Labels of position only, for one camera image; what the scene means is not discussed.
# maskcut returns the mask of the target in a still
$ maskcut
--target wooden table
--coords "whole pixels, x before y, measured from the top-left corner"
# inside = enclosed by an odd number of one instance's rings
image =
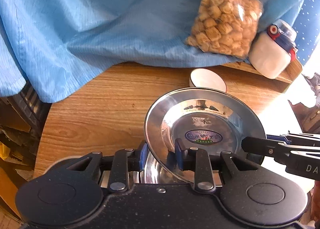
[[[301,132],[282,94],[287,84],[229,67],[209,69],[223,78],[229,94],[259,116],[266,133]],[[113,155],[119,149],[136,148],[144,139],[144,118],[151,104],[171,90],[189,87],[190,72],[123,63],[53,104],[41,137],[35,176],[70,155],[98,150]],[[270,163],[268,168],[279,169],[273,160]]]

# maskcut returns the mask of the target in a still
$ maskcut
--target silver rivet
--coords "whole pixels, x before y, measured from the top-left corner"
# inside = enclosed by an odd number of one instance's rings
[[[204,182],[199,182],[197,184],[197,187],[201,190],[210,190],[210,189],[213,189],[213,184],[210,182],[204,181]]]
[[[110,189],[112,189],[114,191],[123,190],[123,189],[125,189],[125,184],[122,182],[113,182],[110,185]]]
[[[165,193],[166,192],[166,190],[164,188],[158,188],[157,191],[158,191],[158,193]]]

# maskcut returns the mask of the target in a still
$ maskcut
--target polka dot fabric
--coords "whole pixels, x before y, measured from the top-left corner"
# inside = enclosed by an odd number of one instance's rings
[[[304,0],[293,28],[297,32],[297,58],[304,66],[319,40],[320,0]]]

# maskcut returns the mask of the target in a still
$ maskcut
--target sticker on plate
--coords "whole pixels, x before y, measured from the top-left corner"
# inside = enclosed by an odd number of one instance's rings
[[[223,139],[221,134],[210,130],[192,130],[186,132],[185,137],[190,142],[202,145],[211,145]]]

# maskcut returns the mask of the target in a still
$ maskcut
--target clear plastic bag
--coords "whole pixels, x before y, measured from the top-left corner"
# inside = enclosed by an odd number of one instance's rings
[[[186,43],[245,59],[267,0],[201,0]]]

